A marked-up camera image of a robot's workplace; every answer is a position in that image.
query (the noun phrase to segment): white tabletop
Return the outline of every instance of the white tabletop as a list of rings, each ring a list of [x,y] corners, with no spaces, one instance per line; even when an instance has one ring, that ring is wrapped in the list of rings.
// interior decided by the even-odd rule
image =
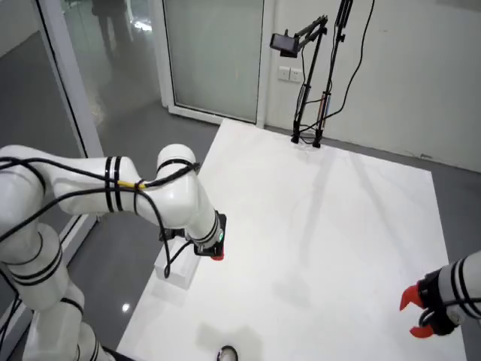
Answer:
[[[448,263],[431,173],[225,120],[200,174],[225,259],[185,291],[155,272],[119,352],[143,361],[466,360],[460,329],[414,338],[403,290]]]

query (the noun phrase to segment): cable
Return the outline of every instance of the cable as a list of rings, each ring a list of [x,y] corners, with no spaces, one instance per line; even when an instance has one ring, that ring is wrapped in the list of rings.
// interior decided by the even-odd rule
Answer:
[[[304,65],[304,49],[305,47],[302,48],[301,50],[301,58],[302,58],[302,77],[304,78],[304,82],[302,83],[302,85],[304,85],[306,83],[306,67]]]
[[[0,157],[0,162],[8,162],[8,164],[6,164],[6,165],[0,165],[0,171],[4,170],[6,168],[10,168],[13,165],[22,165],[22,166],[27,167],[28,169],[31,170],[31,168],[33,168],[33,167],[30,165],[30,163],[39,162],[39,163],[46,163],[46,164],[49,164],[49,165],[54,165],[58,168],[65,169],[66,171],[71,171],[71,172],[74,172],[74,173],[85,175],[87,177],[92,177],[92,178],[98,179],[100,181],[107,181],[107,182],[111,182],[111,183],[114,183],[114,184],[118,184],[121,187],[129,187],[129,188],[133,188],[133,189],[134,188],[144,189],[144,188],[149,188],[149,187],[160,187],[160,186],[162,186],[162,185],[164,185],[168,182],[174,181],[177,178],[182,177],[183,175],[189,173],[192,170],[197,171],[200,168],[200,163],[193,163],[191,165],[187,165],[184,168],[179,169],[178,171],[175,171],[174,173],[168,175],[165,178],[153,180],[152,182],[149,182],[149,183],[146,183],[146,184],[139,184],[138,187],[137,187],[134,183],[125,182],[123,180],[117,181],[117,180],[115,180],[111,177],[99,175],[99,174],[96,174],[96,173],[92,173],[90,171],[84,171],[83,169],[73,168],[73,167],[70,167],[68,165],[64,165],[62,163],[55,162],[54,160],[46,159],[46,158],[19,159],[19,158],[15,158],[15,157],[12,157],[12,156],[3,156],[3,157]]]
[[[181,248],[174,254],[174,256],[171,258],[171,263],[174,263],[175,259],[182,253],[183,250],[187,248],[187,246],[190,246],[191,244],[194,244],[192,240],[187,241],[182,245]]]
[[[332,114],[329,114],[327,117],[325,117],[325,120],[327,120],[328,118],[330,117],[333,117],[334,115],[336,114],[339,114],[343,109],[344,109],[344,106],[346,105],[346,100],[347,100],[347,95],[349,94],[349,89],[351,87],[351,84],[352,84],[352,81],[354,80],[354,77],[355,75],[357,74],[358,70],[361,68],[361,64],[362,64],[362,60],[363,60],[363,57],[364,57],[364,45],[365,45],[365,39],[366,39],[366,34],[368,32],[368,27],[369,27],[369,23],[371,22],[371,17],[372,17],[372,14],[373,14],[373,11],[374,11],[374,5],[376,3],[376,0],[373,0],[372,1],[372,4],[371,4],[371,9],[369,10],[369,15],[368,15],[368,21],[366,22],[366,26],[365,26],[365,29],[364,29],[364,32],[362,34],[362,41],[361,41],[361,56],[359,58],[359,63],[357,65],[357,67],[355,68],[355,71],[352,73],[352,76],[349,80],[349,83],[347,84],[347,88],[346,88],[346,93],[344,94],[344,100],[343,100],[343,104],[341,105],[340,109],[338,111],[335,111],[334,113]],[[335,40],[335,34],[336,34],[336,28],[335,28],[335,25],[334,25],[334,31],[333,31],[333,34],[332,34],[332,50],[331,50],[331,64],[330,64],[330,67],[329,67],[329,71],[331,70],[331,68],[334,66],[334,63],[332,62],[333,60],[333,56],[334,56],[334,40]],[[329,92],[332,91],[332,81],[331,83],[329,84],[330,87],[329,87]],[[310,103],[317,103],[317,102],[320,102],[322,101],[322,98],[321,99],[317,99],[317,100],[313,100],[311,102],[307,102],[306,104],[310,104]],[[307,125],[307,124],[301,124],[301,126],[305,126],[306,129],[302,129],[300,132],[306,132],[307,130],[309,129],[312,129],[313,127],[317,126],[319,123],[319,121],[316,121],[315,123],[311,124],[311,125]]]
[[[0,275],[3,277],[5,282],[8,284],[9,287],[11,287],[11,289],[14,292],[14,301],[12,302],[12,307],[10,309],[10,313],[8,314],[8,317],[5,321],[5,323],[0,328],[0,333],[2,334],[2,336],[0,336],[0,356],[1,356],[2,350],[3,350],[3,344],[5,342],[5,338],[7,337],[8,328],[10,327],[10,323],[11,323],[12,319],[14,318],[15,312],[17,312],[17,309],[22,302],[20,301],[20,297],[19,297],[17,289],[15,288],[15,286],[12,284],[12,282],[7,277],[7,275],[3,272],[2,269],[0,269]]]
[[[466,303],[478,303],[481,302],[481,297],[472,299],[453,299],[452,301],[443,302],[444,307],[454,306],[454,305],[464,305]],[[426,308],[419,317],[419,326],[426,327],[430,319],[434,316],[435,310],[431,307]]]
[[[339,109],[338,111],[335,111],[334,113],[329,114],[329,115],[326,117],[326,119],[328,119],[328,118],[330,118],[330,117],[333,117],[333,116],[336,115],[336,114],[339,114],[339,113],[344,109],[344,105],[346,105],[347,95],[349,94],[349,88],[351,87],[351,84],[352,84],[352,81],[354,80],[355,75],[357,74],[358,70],[361,68],[362,58],[363,58],[363,56],[364,56],[364,43],[365,43],[365,40],[366,40],[366,33],[368,32],[368,27],[369,27],[369,23],[371,22],[371,17],[372,17],[372,15],[373,15],[374,4],[375,4],[375,3],[376,3],[376,0],[373,0],[372,5],[371,5],[371,10],[369,11],[368,21],[366,22],[366,26],[365,26],[365,28],[364,28],[364,33],[362,34],[361,56],[360,56],[360,58],[359,58],[359,64],[358,64],[358,66],[355,68],[355,71],[354,71],[354,73],[352,73],[352,77],[351,77],[351,79],[349,80],[349,83],[347,84],[346,93],[344,94],[343,104],[340,106],[340,109]]]
[[[18,293],[16,293],[14,302],[12,303],[12,307],[10,309],[10,313],[8,314],[8,318],[5,321],[5,327],[3,328],[2,337],[0,338],[0,356],[2,355],[3,344],[5,342],[5,338],[7,337],[8,327],[10,327],[10,323],[12,322],[12,319],[14,318],[15,312],[17,311],[20,303],[22,302],[20,301],[20,297],[18,296]]]
[[[165,228],[164,228],[164,225],[162,223],[162,218],[160,217],[159,210],[156,207],[154,201],[150,198],[150,196],[148,196],[146,193],[141,191],[141,189],[147,188],[147,187],[160,187],[160,186],[162,186],[162,185],[164,185],[168,182],[171,182],[171,181],[173,181],[173,180],[175,180],[179,177],[182,177],[183,175],[189,173],[192,170],[198,169],[198,167],[200,166],[199,163],[187,165],[186,167],[183,167],[183,168],[179,169],[178,171],[168,175],[167,177],[164,177],[164,178],[158,179],[158,180],[154,180],[154,181],[152,181],[148,184],[140,184],[138,182],[136,184],[131,184],[129,182],[122,182],[122,181],[116,182],[113,178],[101,176],[99,174],[95,174],[95,173],[92,173],[92,172],[89,172],[89,171],[84,171],[82,169],[69,167],[67,165],[63,165],[62,163],[52,161],[50,159],[44,159],[44,158],[18,159],[18,158],[14,158],[14,157],[0,157],[0,162],[8,162],[7,165],[0,166],[0,171],[4,170],[4,169],[7,169],[7,168],[10,168],[10,167],[13,167],[15,165],[22,165],[22,166],[25,166],[27,168],[30,168],[31,167],[30,163],[32,163],[32,162],[43,162],[43,163],[46,163],[46,164],[51,164],[51,165],[54,165],[56,167],[68,170],[68,171],[72,171],[74,173],[86,175],[87,177],[93,177],[93,178],[99,179],[101,181],[102,180],[107,181],[107,182],[110,181],[110,182],[119,184],[119,187],[117,189],[102,187],[102,188],[96,188],[96,189],[90,189],[90,190],[79,190],[79,191],[76,191],[76,192],[66,193],[65,195],[60,196],[60,197],[54,199],[53,201],[47,203],[43,208],[41,208],[39,211],[35,212],[32,216],[30,216],[29,218],[27,218],[23,222],[19,223],[18,225],[16,225],[12,229],[9,229],[8,231],[6,231],[6,233],[4,233],[3,235],[0,236],[0,243],[3,242],[6,238],[13,235],[15,232],[18,232],[24,226],[31,223],[33,220],[36,220],[43,213],[45,213],[46,211],[48,211],[53,206],[57,205],[58,203],[60,203],[63,200],[66,200],[66,199],[69,199],[69,198],[72,198],[72,197],[75,197],[75,196],[85,196],[85,195],[94,194],[94,193],[115,192],[115,190],[135,193],[136,195],[140,194],[150,203],[150,205],[151,205],[151,207],[154,211],[154,214],[156,215],[156,219],[157,219],[157,222],[158,222],[159,228],[160,228],[159,240],[164,243],[165,255],[166,255],[166,259],[167,259],[167,265],[165,266],[165,269],[164,269],[164,276],[165,276],[165,278],[168,278],[168,276],[170,275],[170,272],[171,272],[171,258],[170,258],[170,250],[168,249],[168,246],[166,244],[167,235],[165,233]]]

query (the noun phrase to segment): robotic arm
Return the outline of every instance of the robotic arm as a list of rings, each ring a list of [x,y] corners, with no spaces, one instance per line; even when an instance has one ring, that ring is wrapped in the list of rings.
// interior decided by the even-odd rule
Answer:
[[[83,294],[68,276],[59,236],[38,217],[55,204],[69,214],[132,211],[158,224],[163,242],[165,228],[182,229],[195,254],[220,260],[226,218],[210,203],[197,166],[192,151],[179,144],[160,152],[150,182],[127,157],[67,159],[22,146],[0,149],[0,262],[35,311],[24,360],[112,360],[81,322]],[[48,189],[56,200],[42,208]]]
[[[481,251],[427,274],[408,287],[400,310],[410,302],[424,308],[419,326],[410,332],[417,338],[448,335],[466,318],[481,320]]]

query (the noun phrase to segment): yellow tape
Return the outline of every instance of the yellow tape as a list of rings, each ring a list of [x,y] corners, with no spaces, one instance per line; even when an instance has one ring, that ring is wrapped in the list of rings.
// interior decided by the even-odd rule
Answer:
[[[118,180],[117,181],[117,184],[122,186],[122,187],[128,187],[128,188],[135,188],[135,184],[134,183],[130,183],[130,182],[125,182],[125,181],[121,181],[121,180]],[[144,189],[145,188],[145,184],[139,184],[139,189]]]

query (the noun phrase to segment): wall outlet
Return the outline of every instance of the wall outlet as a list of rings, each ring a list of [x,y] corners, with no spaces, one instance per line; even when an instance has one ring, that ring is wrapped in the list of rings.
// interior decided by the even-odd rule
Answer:
[[[289,80],[294,81],[296,83],[301,83],[304,80],[302,69],[291,68],[291,74],[289,75]]]
[[[277,77],[281,80],[289,81],[290,72],[291,68],[289,66],[280,66],[279,71],[277,72]]]

